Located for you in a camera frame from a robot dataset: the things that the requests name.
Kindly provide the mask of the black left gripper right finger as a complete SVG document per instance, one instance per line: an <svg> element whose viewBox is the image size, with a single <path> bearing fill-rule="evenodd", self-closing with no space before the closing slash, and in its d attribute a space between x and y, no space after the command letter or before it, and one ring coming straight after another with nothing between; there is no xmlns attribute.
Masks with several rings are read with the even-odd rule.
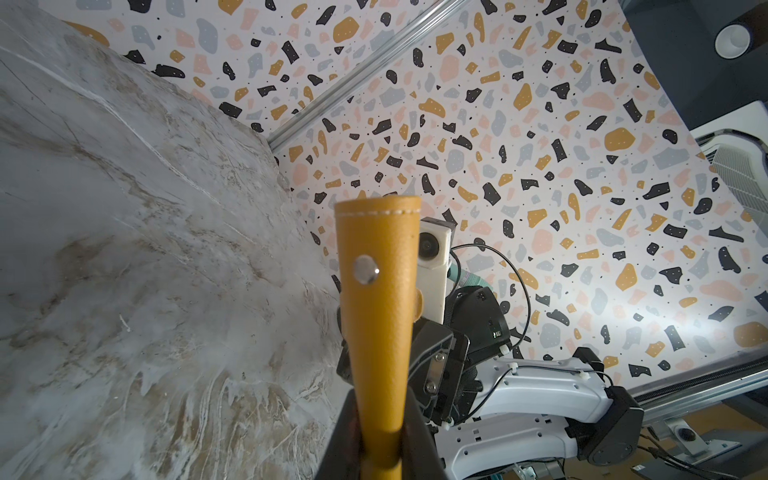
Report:
<svg viewBox="0 0 768 480"><path fill-rule="evenodd" d="M420 405L408 386L395 390L402 398L403 421L397 446L400 455L395 479L446 479L432 433L422 415Z"/></svg>

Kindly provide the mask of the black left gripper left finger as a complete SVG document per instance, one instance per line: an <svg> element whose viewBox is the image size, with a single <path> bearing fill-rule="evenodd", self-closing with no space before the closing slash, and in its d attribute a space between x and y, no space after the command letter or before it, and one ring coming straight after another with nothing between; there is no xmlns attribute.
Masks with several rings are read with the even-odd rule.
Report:
<svg viewBox="0 0 768 480"><path fill-rule="evenodd" d="M348 392L315 480L359 480L362 430L355 390Z"/></svg>

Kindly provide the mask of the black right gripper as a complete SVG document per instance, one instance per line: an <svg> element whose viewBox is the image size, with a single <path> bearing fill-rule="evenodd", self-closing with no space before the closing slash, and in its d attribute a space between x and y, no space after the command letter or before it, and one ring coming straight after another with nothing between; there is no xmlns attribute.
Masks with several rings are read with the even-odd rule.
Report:
<svg viewBox="0 0 768 480"><path fill-rule="evenodd" d="M511 334L491 289L468 286L446 301L442 324L417 320L408 385L425 420L435 425L464 420L483 386L481 363L507 353Z"/></svg>

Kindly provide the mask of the yellow leather card holder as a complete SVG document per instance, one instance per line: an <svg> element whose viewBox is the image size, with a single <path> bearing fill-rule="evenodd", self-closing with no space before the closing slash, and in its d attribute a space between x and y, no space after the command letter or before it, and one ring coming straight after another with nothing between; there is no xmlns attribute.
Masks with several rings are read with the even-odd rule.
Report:
<svg viewBox="0 0 768 480"><path fill-rule="evenodd" d="M397 195L334 207L342 332L361 424L364 479L403 476L420 210L420 198Z"/></svg>

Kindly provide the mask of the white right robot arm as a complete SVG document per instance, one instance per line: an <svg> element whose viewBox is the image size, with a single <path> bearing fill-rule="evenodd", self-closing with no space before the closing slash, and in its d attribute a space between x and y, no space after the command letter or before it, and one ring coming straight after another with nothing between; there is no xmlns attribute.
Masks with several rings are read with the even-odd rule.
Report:
<svg viewBox="0 0 768 480"><path fill-rule="evenodd" d="M366 287L341 298L337 372L353 387L331 448L346 479L480 479L515 466L628 459L644 412L581 347L563 361L505 355L490 289L462 287L445 318L406 316Z"/></svg>

